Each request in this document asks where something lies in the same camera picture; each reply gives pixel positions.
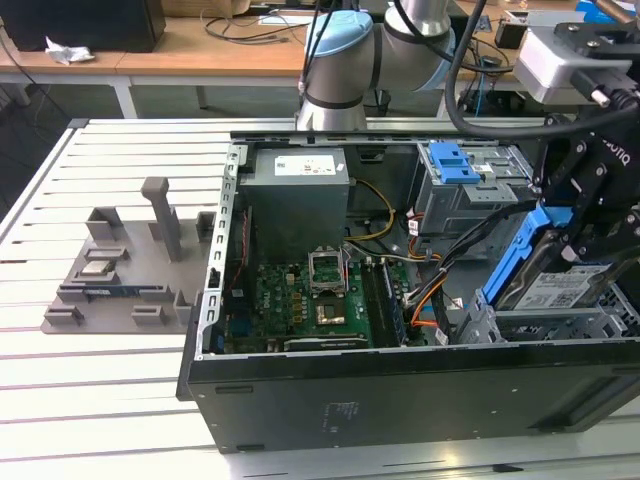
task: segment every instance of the yellow wire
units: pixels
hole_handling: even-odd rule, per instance
[[[393,222],[394,222],[395,216],[396,216],[395,215],[395,211],[393,210],[393,207],[391,206],[391,202],[389,202],[389,200],[387,200],[387,197],[385,197],[380,190],[378,190],[376,187],[371,185],[366,180],[361,180],[359,178],[356,178],[356,183],[362,183],[363,185],[366,185],[378,197],[380,197],[380,199],[384,202],[384,204],[387,206],[387,209],[389,210],[389,220],[387,221],[387,224],[385,225],[385,227],[382,230],[380,230],[379,232],[370,233],[368,235],[356,235],[355,237],[345,237],[344,239],[345,240],[355,240],[355,241],[358,242],[358,241],[362,241],[362,240],[373,240],[374,238],[378,238],[378,237],[381,237],[382,235],[385,235],[389,230],[391,230],[391,228],[393,228]]]

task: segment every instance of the hard drive label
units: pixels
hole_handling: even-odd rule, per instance
[[[563,273],[541,273],[523,295],[515,310],[571,308],[589,290],[589,279],[609,265],[579,265]]]

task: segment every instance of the blue latch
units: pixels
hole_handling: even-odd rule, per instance
[[[573,210],[571,207],[543,207],[538,205],[524,218],[518,233],[511,241],[511,245],[500,259],[495,270],[482,289],[487,302],[493,304],[505,283],[511,280],[513,272],[520,262],[525,261],[533,252],[536,233],[547,225],[566,227],[571,221]]]
[[[480,183],[480,175],[471,168],[469,157],[457,143],[432,143],[429,154],[440,170],[442,183]]]

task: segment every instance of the blue component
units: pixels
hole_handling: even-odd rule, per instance
[[[630,2],[625,2],[620,6],[624,8],[631,16],[635,16],[635,6]],[[585,12],[584,21],[587,23],[616,23],[615,20],[613,20],[606,13],[602,12],[590,0],[580,0],[576,5],[576,12]]]
[[[457,143],[431,143],[429,154],[442,183],[480,183],[480,175],[469,166],[469,157]]]
[[[511,245],[505,252],[500,263],[491,274],[487,284],[482,289],[487,303],[491,304],[495,300],[502,286],[510,279],[511,274],[518,264],[529,258],[533,251],[531,241],[535,233],[542,227],[553,225],[554,227],[566,226],[573,212],[571,207],[538,207],[527,214],[520,230],[516,233]]]
[[[453,50],[455,46],[456,46],[456,34],[452,29],[449,29],[449,45],[447,45],[446,52],[450,55],[453,55]],[[442,60],[440,62],[440,65],[438,65],[438,68],[436,69],[434,74],[431,76],[429,80],[427,80],[427,83],[425,83],[423,86],[421,86],[420,88],[414,91],[424,92],[426,90],[435,90],[436,88],[438,88],[440,85],[442,85],[442,82],[444,82],[444,79],[447,76],[447,72],[449,71],[450,66],[451,64],[448,61]]]
[[[229,325],[232,337],[248,337],[251,333],[251,319],[249,317],[233,317]]]
[[[307,29],[305,51],[306,49],[312,49],[316,44],[318,34],[327,21],[327,17],[328,15],[318,17],[313,40],[309,38],[311,28]],[[368,13],[354,12],[353,10],[338,10],[337,12],[333,12],[331,21],[322,34],[320,43],[318,43],[315,56],[327,57],[346,50],[366,37],[372,28],[373,20],[371,20]]]

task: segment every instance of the crumpled paper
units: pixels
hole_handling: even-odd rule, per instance
[[[69,65],[74,62],[86,62],[93,60],[94,57],[87,47],[65,47],[52,42],[49,37],[47,39],[48,48],[45,52],[58,63]]]

